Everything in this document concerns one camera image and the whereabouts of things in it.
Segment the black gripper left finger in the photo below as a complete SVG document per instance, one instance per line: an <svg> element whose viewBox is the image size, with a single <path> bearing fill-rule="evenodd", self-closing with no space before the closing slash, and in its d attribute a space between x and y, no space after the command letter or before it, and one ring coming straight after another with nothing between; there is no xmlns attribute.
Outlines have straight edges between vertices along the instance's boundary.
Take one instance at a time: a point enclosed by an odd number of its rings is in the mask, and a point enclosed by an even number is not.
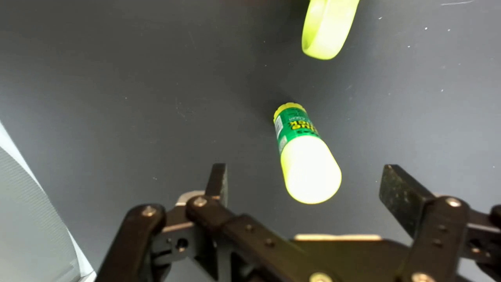
<svg viewBox="0 0 501 282"><path fill-rule="evenodd" d="M227 167L211 168L205 193L189 200L187 219L214 253L217 282L335 282L335 273L248 215L225 208Z"/></svg>

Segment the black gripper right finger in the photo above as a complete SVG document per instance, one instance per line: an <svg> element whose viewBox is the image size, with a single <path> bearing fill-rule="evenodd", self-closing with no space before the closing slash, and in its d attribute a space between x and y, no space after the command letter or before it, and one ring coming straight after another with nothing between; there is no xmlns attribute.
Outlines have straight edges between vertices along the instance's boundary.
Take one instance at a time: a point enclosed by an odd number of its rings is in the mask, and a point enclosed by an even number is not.
<svg viewBox="0 0 501 282"><path fill-rule="evenodd" d="M461 259L501 282L501 206L472 211L455 197L433 197L397 165L385 165L378 200L411 239L399 282L466 282Z"/></svg>

